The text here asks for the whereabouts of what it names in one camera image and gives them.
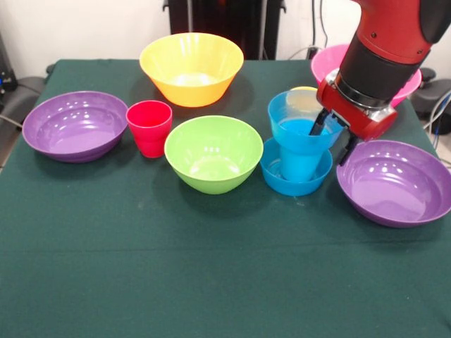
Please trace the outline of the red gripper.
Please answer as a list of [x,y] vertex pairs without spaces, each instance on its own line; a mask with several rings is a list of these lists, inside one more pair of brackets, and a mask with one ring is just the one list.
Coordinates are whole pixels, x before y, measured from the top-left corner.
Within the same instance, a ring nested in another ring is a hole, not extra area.
[[323,109],[317,115],[309,134],[318,136],[322,133],[329,113],[343,122],[353,134],[339,156],[338,164],[344,165],[358,145],[359,139],[369,141],[379,138],[395,122],[397,111],[390,104],[382,108],[368,108],[349,100],[339,90],[337,79],[340,79],[338,68],[321,81],[316,96]]

